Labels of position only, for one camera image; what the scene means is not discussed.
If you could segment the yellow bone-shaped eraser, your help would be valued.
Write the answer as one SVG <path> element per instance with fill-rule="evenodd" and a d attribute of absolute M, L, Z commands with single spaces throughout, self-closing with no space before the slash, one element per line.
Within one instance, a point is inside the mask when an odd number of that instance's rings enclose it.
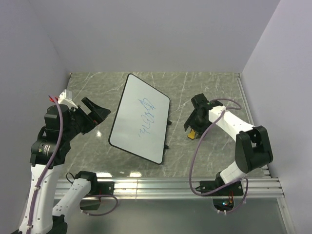
<path fill-rule="evenodd" d="M 191 129 L 191 131 L 187 135 L 187 137 L 191 140 L 196 139 L 196 136 L 197 136 L 197 133 L 193 129 Z"/>

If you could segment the white whiteboard black frame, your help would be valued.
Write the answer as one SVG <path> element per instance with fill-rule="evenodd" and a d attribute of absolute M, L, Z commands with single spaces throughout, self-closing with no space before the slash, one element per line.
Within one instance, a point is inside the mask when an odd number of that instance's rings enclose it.
<path fill-rule="evenodd" d="M 108 138 L 111 146 L 163 162 L 170 98 L 133 74 L 127 76 Z"/>

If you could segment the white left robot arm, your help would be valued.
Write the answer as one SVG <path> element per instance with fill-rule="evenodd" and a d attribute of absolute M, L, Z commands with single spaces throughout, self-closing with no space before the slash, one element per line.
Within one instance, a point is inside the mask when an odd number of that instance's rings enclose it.
<path fill-rule="evenodd" d="M 111 113 L 87 97 L 82 102 L 90 110 L 86 114 L 69 98 L 50 97 L 54 105 L 44 115 L 45 125 L 31 146 L 31 186 L 24 218 L 17 234 L 64 234 L 68 219 L 84 197 L 102 198 L 96 173 L 80 171 L 72 187 L 54 204 L 55 192 L 70 142 L 101 124 Z"/>

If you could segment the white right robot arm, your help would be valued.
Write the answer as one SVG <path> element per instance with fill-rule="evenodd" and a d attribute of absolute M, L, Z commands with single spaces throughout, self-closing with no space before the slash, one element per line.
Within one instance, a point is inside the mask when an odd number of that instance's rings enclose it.
<path fill-rule="evenodd" d="M 207 100 L 204 94 L 191 99 L 194 110 L 184 123 L 184 129 L 190 129 L 189 139 L 199 139 L 201 145 L 207 133 L 218 126 L 235 141 L 234 162 L 216 175 L 206 194 L 218 192 L 226 195 L 233 184 L 240 182 L 249 172 L 270 164 L 273 153 L 268 131 L 263 126 L 253 126 L 235 116 L 232 110 L 241 110 L 235 102 L 234 107 L 226 107 L 224 98 Z"/>

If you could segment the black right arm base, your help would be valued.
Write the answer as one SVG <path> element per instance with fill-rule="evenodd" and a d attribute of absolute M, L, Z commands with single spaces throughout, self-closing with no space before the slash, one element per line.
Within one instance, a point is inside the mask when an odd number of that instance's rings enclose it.
<path fill-rule="evenodd" d="M 212 190 L 215 190 L 224 183 L 221 180 L 216 179 L 215 181 L 212 180 L 202 180 L 199 182 L 199 186 L 195 188 L 195 190 L 201 194 L 210 193 Z M 236 181 L 233 184 L 224 187 L 215 193 L 209 194 L 212 196 L 213 206 L 216 208 L 218 212 L 231 212 L 234 210 L 234 197 L 235 196 L 243 196 L 244 190 L 241 181 Z"/>

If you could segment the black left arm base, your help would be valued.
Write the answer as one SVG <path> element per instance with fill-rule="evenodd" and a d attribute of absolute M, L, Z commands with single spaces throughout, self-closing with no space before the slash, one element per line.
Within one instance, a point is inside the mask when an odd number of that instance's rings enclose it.
<path fill-rule="evenodd" d="M 97 211 L 104 202 L 103 199 L 114 199 L 115 183 L 112 181 L 92 182 L 91 190 L 80 202 L 80 209 L 84 213 Z"/>

